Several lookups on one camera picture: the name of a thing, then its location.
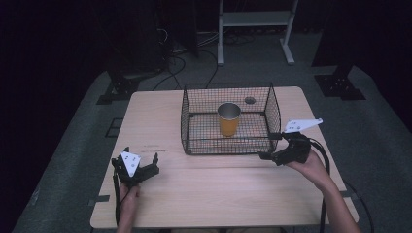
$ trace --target rack leg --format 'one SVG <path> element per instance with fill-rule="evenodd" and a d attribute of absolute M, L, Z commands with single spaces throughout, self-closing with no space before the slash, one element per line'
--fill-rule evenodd
<path fill-rule="evenodd" d="M 224 65 L 224 53 L 223 53 L 223 0 L 219 5 L 219 41 L 218 41 L 218 65 Z"/>
<path fill-rule="evenodd" d="M 292 5 L 291 14 L 288 20 L 288 26 L 286 28 L 285 38 L 280 39 L 282 50 L 284 51 L 285 57 L 289 65 L 294 64 L 294 59 L 293 59 L 291 50 L 289 49 L 288 42 L 289 42 L 289 37 L 291 36 L 291 32 L 292 32 L 292 26 L 293 26 L 294 16 L 296 14 L 297 3 L 298 3 L 298 0 L 294 0 L 293 5 Z"/>

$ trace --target paper cup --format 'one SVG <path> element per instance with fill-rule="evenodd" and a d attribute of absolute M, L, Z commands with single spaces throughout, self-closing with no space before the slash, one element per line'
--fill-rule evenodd
<path fill-rule="evenodd" d="M 219 125 L 224 136 L 231 137 L 236 133 L 240 113 L 239 106 L 233 103 L 223 103 L 218 107 Z"/>

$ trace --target gray carpet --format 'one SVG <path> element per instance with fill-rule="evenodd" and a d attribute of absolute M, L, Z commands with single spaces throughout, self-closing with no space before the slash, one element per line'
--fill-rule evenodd
<path fill-rule="evenodd" d="M 366 203 L 375 232 L 409 232 L 412 229 L 412 135 L 383 99 L 374 81 L 355 67 L 349 79 L 366 100 L 342 101 L 324 97 L 314 75 L 331 74 L 335 67 L 311 67 L 321 34 L 292 34 L 290 47 L 295 64 L 289 66 L 279 45 L 281 35 L 256 36 L 242 46 L 225 46 L 225 65 L 212 83 L 273 82 L 275 86 L 303 89 L 327 145 L 344 180 L 354 186 Z M 216 54 L 216 45 L 201 48 Z M 176 75 L 180 86 L 207 83 L 216 60 L 201 51 L 179 55 L 186 62 Z M 170 70 L 183 67 L 170 59 Z M 139 91 L 152 90 L 170 74 L 141 82 Z M 114 232 L 91 229 L 89 220 L 116 138 L 105 137 L 115 117 L 123 117 L 127 101 L 96 105 L 110 83 L 106 73 L 96 77 L 74 115 L 51 162 L 40 180 L 36 195 L 21 215 L 15 232 Z M 156 90 L 179 88 L 171 78 Z M 370 231 L 360 200 L 354 200 L 360 228 Z M 318 232 L 318 226 L 287 226 L 288 232 Z"/>

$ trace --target metal shelf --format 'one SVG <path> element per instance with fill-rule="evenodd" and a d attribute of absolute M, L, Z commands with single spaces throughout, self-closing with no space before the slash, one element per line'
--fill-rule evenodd
<path fill-rule="evenodd" d="M 289 65 L 294 64 L 291 50 L 288 42 L 292 31 L 294 15 L 297 8 L 298 0 L 293 0 L 292 9 L 290 11 L 278 12 L 240 12 L 240 13 L 224 13 L 223 0 L 219 7 L 219 42 L 218 42 L 218 65 L 224 65 L 224 49 L 223 49 L 223 28 L 228 26 L 271 26 L 271 25 L 286 25 L 285 38 L 280 39 L 282 50 Z"/>

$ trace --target metal mesh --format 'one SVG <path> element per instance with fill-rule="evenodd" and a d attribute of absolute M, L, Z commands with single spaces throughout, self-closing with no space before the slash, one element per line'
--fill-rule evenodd
<path fill-rule="evenodd" d="M 271 83 L 187 85 L 184 90 L 181 136 L 186 154 L 251 154 L 274 151 L 270 133 L 281 127 L 279 106 Z M 224 102 L 240 107 L 236 134 L 220 132 L 217 109 Z"/>

